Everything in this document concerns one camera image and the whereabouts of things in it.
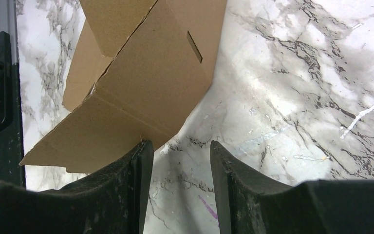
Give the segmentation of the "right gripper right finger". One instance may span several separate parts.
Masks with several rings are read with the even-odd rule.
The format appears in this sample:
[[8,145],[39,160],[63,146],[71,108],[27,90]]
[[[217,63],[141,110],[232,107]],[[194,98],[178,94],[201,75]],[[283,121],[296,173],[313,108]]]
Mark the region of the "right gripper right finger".
[[374,180],[276,181],[210,146],[223,234],[374,234]]

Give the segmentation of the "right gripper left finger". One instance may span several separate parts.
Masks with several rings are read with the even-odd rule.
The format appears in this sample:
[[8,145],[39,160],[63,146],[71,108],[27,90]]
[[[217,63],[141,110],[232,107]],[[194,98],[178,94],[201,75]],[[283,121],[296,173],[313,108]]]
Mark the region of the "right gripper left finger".
[[0,181],[0,234],[141,234],[154,150],[143,140],[98,171],[59,190]]

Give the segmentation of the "brown cardboard box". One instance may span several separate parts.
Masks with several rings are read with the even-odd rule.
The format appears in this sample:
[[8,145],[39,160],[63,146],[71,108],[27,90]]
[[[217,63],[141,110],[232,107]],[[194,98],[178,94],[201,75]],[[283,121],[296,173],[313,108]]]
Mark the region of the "brown cardboard box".
[[21,165],[93,173],[175,136],[212,84],[224,0],[83,0],[65,119]]

